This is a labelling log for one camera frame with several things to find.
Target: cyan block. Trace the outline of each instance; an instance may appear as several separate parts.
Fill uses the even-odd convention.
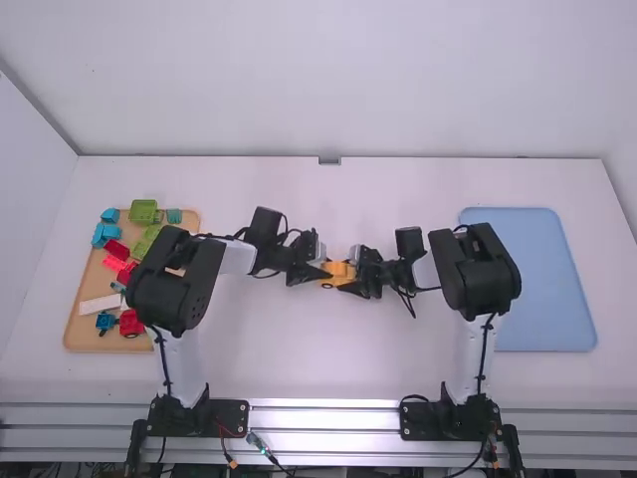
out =
[[[168,224],[181,224],[181,209],[166,209]]]
[[[121,228],[105,224],[102,237],[105,237],[106,239],[119,239],[121,237]]]
[[[109,224],[116,224],[119,220],[119,209],[115,209],[114,207],[110,207],[106,211],[102,213],[102,221],[107,222]]]
[[[104,236],[104,225],[100,223],[96,226],[96,231],[93,233],[91,245],[96,249],[102,249],[107,241],[108,239]]]
[[[108,331],[115,327],[115,316],[106,312],[100,312],[96,320],[96,328],[101,331]]]

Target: white table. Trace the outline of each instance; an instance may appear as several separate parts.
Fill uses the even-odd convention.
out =
[[[589,354],[498,353],[493,398],[519,426],[529,467],[637,468],[637,439],[625,434],[637,432],[637,247],[601,161],[564,159],[344,158],[320,166],[313,157],[81,158],[0,361],[0,416],[12,425],[0,459],[46,459],[51,449],[68,459],[123,459],[128,425],[153,395],[152,357],[70,354],[62,335],[99,214],[139,197],[198,209],[202,230],[222,234],[247,225],[256,206],[272,207],[291,227],[315,227],[333,259],[358,242],[394,257],[395,228],[451,227],[468,206],[552,208],[598,346]],[[393,294],[366,302],[316,284],[289,289],[282,278],[222,277],[200,326],[211,393],[263,405],[251,425],[284,462],[466,464],[474,444],[403,443],[395,433],[396,399],[437,397],[451,370],[453,314],[439,293],[419,296],[415,307],[414,321]],[[308,432],[316,429],[351,433]],[[211,448],[217,440],[169,440],[166,459],[223,460]],[[243,453],[243,462],[260,460]]]

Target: teal block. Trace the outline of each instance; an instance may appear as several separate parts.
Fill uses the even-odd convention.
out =
[[[117,221],[119,220],[119,209],[115,209],[114,207],[110,207],[109,209],[107,209],[106,211],[104,211],[102,213],[102,221],[110,223],[110,224],[116,224]]]
[[[105,224],[102,237],[105,237],[106,239],[119,239],[121,237],[121,228]]]
[[[181,224],[181,209],[166,209],[168,224]]]
[[[102,249],[107,241],[108,239],[104,237],[104,225],[100,223],[96,226],[96,231],[93,233],[91,245],[96,249]]]

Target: red block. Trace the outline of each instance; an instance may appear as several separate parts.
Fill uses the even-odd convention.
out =
[[[125,262],[117,259],[115,256],[112,256],[111,254],[108,254],[106,255],[106,257],[104,257],[102,264],[104,264],[109,269],[113,269],[118,274],[119,274],[119,271],[122,271],[126,267]]]
[[[108,239],[104,248],[121,261],[126,261],[130,256],[130,249],[114,239]]]
[[[126,264],[126,266],[117,273],[117,281],[123,286],[127,286],[128,281],[130,280],[130,274],[132,273],[132,270],[137,266],[138,263],[134,261],[130,264]]]
[[[146,332],[143,324],[137,319],[137,313],[133,309],[124,311],[119,316],[119,334],[127,339],[137,337]]]

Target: yellow block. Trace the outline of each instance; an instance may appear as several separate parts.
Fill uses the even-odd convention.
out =
[[[326,289],[342,286],[343,284],[349,284],[356,280],[356,268],[346,262],[323,262],[320,267],[332,275],[329,279],[321,279],[319,281],[320,286]]]

